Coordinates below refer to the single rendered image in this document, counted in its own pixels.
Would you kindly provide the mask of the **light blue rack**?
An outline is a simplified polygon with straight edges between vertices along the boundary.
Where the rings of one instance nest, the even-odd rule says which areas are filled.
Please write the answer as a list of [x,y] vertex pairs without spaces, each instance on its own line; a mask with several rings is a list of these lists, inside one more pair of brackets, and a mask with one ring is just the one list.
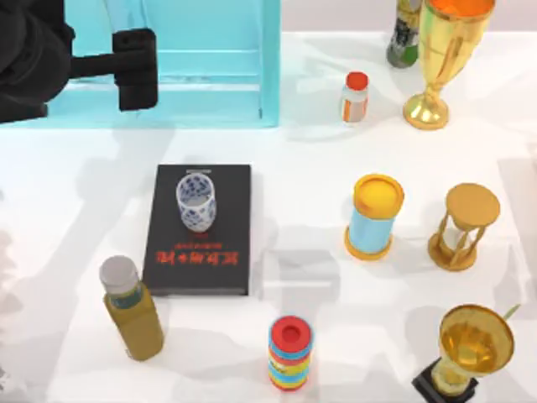
[[[273,127],[279,121],[281,0],[143,0],[156,35],[159,100],[122,112],[113,76],[68,81],[28,128]],[[75,56],[109,54],[104,0],[65,0]]]

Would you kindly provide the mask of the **blue and white cup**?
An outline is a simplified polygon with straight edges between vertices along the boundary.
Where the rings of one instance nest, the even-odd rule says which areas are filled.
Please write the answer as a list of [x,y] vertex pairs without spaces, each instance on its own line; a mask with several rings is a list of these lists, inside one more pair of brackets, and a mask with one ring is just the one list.
[[216,218],[216,190],[211,178],[202,172],[184,176],[176,187],[176,200],[184,225],[204,233]]

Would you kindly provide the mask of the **black book red lettering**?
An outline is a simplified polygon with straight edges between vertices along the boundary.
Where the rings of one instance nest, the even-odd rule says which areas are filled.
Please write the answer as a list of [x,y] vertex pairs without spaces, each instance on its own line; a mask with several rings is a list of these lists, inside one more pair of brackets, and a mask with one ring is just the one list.
[[[180,218],[176,187],[191,172],[209,176],[216,218],[204,233]],[[249,291],[250,165],[159,165],[154,185],[143,282],[155,296],[245,296]]]

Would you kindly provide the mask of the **white bottle red cap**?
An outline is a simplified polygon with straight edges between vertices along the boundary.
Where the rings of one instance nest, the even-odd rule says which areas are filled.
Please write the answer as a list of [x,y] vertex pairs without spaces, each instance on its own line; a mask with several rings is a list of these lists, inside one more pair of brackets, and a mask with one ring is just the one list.
[[368,109],[368,76],[361,71],[347,74],[341,93],[341,119],[345,123],[362,121]]

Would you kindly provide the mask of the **olive bottle grey cap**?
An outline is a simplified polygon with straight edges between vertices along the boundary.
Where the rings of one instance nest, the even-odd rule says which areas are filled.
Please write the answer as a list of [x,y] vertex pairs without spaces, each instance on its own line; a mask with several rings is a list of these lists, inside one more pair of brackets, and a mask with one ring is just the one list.
[[164,346],[164,332],[136,264],[126,256],[112,256],[102,263],[99,276],[105,290],[103,302],[128,355],[136,361],[151,359]]

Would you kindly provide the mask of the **light blue can yellow lid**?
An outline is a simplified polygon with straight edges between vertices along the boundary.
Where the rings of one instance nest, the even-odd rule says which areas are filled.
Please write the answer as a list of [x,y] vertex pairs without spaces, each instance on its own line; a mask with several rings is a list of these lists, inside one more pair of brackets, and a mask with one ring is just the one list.
[[346,249],[357,259],[381,259],[391,247],[404,190],[391,176],[368,174],[356,182],[352,200],[352,216],[344,233]]

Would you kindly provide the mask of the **dark green patterned bottle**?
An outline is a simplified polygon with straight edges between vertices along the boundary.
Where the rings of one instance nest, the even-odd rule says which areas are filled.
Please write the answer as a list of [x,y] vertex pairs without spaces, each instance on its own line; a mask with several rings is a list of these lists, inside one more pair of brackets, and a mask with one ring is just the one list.
[[396,21],[386,51],[387,61],[399,69],[411,67],[418,59],[420,8],[422,0],[398,0]]

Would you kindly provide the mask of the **red yellow blue striped can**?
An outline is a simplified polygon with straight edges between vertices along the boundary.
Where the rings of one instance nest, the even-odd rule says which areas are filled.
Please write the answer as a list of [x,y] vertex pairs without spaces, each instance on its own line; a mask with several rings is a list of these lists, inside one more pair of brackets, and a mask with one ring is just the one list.
[[301,388],[310,374],[314,333],[304,319],[288,315],[277,319],[268,333],[268,376],[278,389]]

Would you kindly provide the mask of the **tall gold trophy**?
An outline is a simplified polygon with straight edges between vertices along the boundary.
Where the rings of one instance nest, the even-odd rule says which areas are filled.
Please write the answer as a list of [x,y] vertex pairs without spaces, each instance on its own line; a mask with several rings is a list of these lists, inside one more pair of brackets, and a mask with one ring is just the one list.
[[418,54],[425,89],[404,104],[415,128],[436,130],[448,123],[443,88],[464,68],[488,26],[496,0],[423,0]]

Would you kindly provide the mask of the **golden hourglass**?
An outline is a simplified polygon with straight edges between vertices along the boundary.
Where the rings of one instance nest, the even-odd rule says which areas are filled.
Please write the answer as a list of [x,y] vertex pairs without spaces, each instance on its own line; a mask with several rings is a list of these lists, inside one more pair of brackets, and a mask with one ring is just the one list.
[[428,242],[430,258],[447,271],[472,267],[479,241],[499,214],[498,198],[487,187],[477,183],[452,187],[446,195],[446,214]]

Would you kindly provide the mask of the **gold trophy black base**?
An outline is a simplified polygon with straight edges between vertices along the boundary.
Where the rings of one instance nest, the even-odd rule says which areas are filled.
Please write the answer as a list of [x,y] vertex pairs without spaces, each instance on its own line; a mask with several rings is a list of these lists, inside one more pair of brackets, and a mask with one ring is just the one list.
[[416,376],[412,385],[426,403],[468,403],[477,379],[505,367],[514,355],[514,335],[507,320],[485,306],[464,304],[449,310],[439,327],[440,357]]

